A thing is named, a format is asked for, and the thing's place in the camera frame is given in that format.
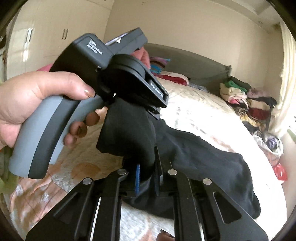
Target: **black and gray handle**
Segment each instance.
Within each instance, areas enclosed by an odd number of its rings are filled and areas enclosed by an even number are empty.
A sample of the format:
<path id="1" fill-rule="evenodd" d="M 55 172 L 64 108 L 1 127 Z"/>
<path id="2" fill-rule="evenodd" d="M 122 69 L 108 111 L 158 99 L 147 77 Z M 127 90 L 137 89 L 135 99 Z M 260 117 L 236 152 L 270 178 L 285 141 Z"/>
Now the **black and gray handle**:
<path id="1" fill-rule="evenodd" d="M 98 95 L 83 101 L 47 97 L 22 125 L 9 161 L 10 172 L 32 179 L 44 178 L 48 165 L 56 162 L 64 146 L 70 125 L 84 121 L 88 113 L 103 107 Z"/>

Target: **white curtain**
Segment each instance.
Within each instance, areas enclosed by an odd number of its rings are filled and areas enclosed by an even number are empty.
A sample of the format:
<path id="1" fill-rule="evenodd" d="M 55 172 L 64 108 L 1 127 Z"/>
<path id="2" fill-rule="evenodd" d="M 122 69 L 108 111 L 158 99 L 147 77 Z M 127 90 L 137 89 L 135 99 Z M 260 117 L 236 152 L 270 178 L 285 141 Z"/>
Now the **white curtain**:
<path id="1" fill-rule="evenodd" d="M 281 21 L 281 32 L 284 45 L 284 66 L 281 73 L 282 84 L 278 105 L 271 113 L 269 132 L 282 137 L 296 115 L 296 42 Z"/>

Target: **headboard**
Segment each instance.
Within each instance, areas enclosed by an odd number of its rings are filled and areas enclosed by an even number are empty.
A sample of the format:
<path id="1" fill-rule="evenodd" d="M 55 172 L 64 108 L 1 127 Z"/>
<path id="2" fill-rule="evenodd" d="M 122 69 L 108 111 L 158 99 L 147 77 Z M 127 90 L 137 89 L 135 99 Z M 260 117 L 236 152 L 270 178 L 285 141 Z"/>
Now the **headboard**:
<path id="1" fill-rule="evenodd" d="M 206 87 L 217 96 L 220 95 L 220 83 L 230 76 L 231 66 L 225 66 L 199 54 L 152 43 L 144 47 L 149 56 L 171 59 L 165 71 L 183 74 L 190 78 L 190 82 Z"/>

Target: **striped pillow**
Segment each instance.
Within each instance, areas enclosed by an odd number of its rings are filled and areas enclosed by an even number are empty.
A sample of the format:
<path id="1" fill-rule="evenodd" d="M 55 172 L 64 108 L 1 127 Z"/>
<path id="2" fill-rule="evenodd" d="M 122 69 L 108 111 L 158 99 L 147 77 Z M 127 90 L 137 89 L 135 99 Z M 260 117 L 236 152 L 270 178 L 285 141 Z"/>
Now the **striped pillow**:
<path id="1" fill-rule="evenodd" d="M 169 58 L 160 58 L 160 57 L 149 57 L 151 69 L 150 71 L 155 74 L 160 74 L 164 67 L 170 61 Z"/>

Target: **fingernail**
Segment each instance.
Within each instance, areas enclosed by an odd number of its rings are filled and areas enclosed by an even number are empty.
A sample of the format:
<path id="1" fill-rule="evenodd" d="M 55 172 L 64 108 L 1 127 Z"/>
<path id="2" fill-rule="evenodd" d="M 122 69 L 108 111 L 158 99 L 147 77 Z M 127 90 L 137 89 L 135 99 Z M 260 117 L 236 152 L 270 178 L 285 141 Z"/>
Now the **fingernail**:
<path id="1" fill-rule="evenodd" d="M 92 87 L 88 86 L 86 89 L 84 89 L 84 93 L 87 97 L 93 98 L 95 96 L 95 92 Z"/>
<path id="2" fill-rule="evenodd" d="M 79 134 L 82 132 L 82 129 L 81 127 L 78 128 L 78 131 L 77 131 L 77 135 L 79 136 Z"/>
<path id="3" fill-rule="evenodd" d="M 175 238 L 173 235 L 171 235 L 170 233 L 168 233 L 168 232 L 166 232 L 166 231 L 164 231 L 164 230 L 160 230 L 160 232 L 161 233 L 164 233 L 164 234 L 166 234 L 166 235 L 168 235 L 169 237 L 171 237 L 171 238 Z"/>

